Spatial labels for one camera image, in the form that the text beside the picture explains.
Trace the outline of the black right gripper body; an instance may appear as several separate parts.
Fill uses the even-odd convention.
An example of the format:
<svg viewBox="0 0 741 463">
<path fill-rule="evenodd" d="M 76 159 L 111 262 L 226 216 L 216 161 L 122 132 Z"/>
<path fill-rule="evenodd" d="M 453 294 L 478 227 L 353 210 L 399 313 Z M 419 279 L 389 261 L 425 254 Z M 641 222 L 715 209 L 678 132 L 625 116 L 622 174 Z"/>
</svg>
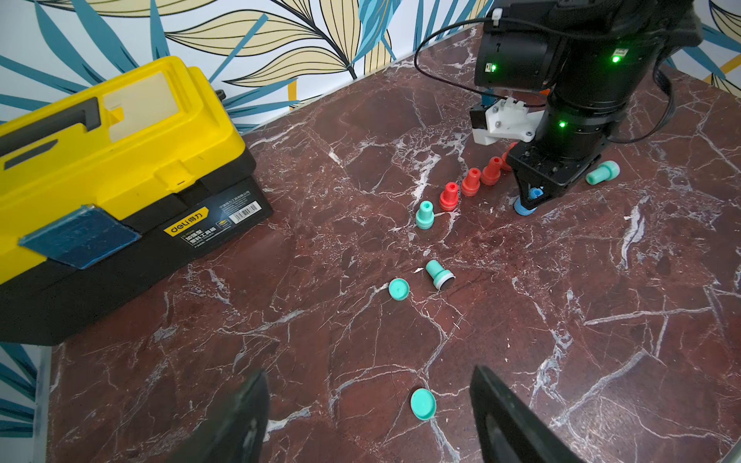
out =
<svg viewBox="0 0 741 463">
<path fill-rule="evenodd" d="M 588 169 L 602 158 L 594 154 L 583 159 L 549 158 L 532 143 L 517 142 L 509 154 L 521 203 L 546 203 L 563 197 Z"/>
</svg>

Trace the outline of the green stamp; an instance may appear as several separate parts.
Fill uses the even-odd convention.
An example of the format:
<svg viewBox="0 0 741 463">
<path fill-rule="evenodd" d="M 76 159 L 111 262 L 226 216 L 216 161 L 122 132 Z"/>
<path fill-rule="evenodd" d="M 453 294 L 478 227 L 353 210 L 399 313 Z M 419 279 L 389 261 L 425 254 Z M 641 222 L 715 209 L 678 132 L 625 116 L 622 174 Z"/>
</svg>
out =
<svg viewBox="0 0 741 463">
<path fill-rule="evenodd" d="M 443 267 L 437 260 L 430 260 L 426 264 L 426 273 L 432 279 L 434 287 L 438 291 L 443 291 L 445 287 L 449 287 L 453 281 L 455 281 L 455 275 L 450 270 Z"/>
<path fill-rule="evenodd" d="M 620 173 L 621 168 L 617 162 L 612 160 L 605 161 L 586 175 L 586 182 L 589 185 L 597 185 L 616 179 Z"/>
<path fill-rule="evenodd" d="M 421 230 L 429 230 L 435 219 L 434 205 L 430 201 L 420 203 L 415 215 L 416 226 Z"/>
</svg>

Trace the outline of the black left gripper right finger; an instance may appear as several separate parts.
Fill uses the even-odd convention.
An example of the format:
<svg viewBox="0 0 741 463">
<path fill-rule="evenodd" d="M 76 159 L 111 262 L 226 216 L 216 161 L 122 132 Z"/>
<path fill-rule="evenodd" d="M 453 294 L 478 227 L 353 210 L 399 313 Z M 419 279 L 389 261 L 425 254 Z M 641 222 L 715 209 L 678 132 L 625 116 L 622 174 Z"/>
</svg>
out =
<svg viewBox="0 0 741 463">
<path fill-rule="evenodd" d="M 490 368 L 474 368 L 470 397 L 483 461 L 582 462 Z"/>
</svg>

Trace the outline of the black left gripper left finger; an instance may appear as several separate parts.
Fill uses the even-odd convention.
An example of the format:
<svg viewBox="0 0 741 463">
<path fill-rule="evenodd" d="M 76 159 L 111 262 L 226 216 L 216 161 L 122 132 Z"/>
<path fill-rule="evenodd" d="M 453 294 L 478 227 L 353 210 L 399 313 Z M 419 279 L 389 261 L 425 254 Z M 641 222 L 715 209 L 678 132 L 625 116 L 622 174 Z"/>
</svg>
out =
<svg viewBox="0 0 741 463">
<path fill-rule="evenodd" d="M 264 370 L 254 372 L 186 439 L 168 462 L 259 462 L 269 417 Z"/>
</svg>

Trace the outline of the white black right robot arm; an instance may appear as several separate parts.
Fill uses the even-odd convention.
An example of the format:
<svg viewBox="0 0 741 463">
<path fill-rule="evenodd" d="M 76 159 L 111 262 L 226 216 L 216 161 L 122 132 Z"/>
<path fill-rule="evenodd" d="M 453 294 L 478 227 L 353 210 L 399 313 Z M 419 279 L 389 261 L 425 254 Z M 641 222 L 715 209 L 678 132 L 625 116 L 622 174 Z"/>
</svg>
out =
<svg viewBox="0 0 741 463">
<path fill-rule="evenodd" d="M 661 64 L 702 42 L 691 1 L 497 1 L 482 27 L 475 83 L 550 92 L 540 121 L 508 154 L 520 204 L 533 210 L 559 198 L 619 143 L 631 96 L 647 74 L 669 98 Z"/>
</svg>

